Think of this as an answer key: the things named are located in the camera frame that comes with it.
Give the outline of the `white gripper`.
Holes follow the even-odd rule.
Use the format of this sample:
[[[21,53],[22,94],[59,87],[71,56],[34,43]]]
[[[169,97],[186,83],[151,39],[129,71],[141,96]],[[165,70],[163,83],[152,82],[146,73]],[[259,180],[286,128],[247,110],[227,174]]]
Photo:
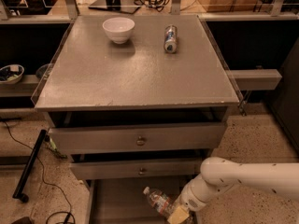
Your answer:
[[[184,207],[197,212],[203,209],[216,194],[217,188],[198,175],[183,188],[178,200]],[[178,205],[175,208],[167,220],[170,224],[182,224],[189,217],[189,211],[183,206]]]

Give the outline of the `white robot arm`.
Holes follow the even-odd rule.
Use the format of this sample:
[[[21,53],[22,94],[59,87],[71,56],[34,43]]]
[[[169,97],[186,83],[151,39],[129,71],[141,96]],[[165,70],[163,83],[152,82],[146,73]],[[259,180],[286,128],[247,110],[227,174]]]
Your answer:
[[[188,182],[175,200],[170,224],[182,224],[214,197],[237,185],[299,201],[298,163],[237,163],[219,157],[205,159],[200,174]]]

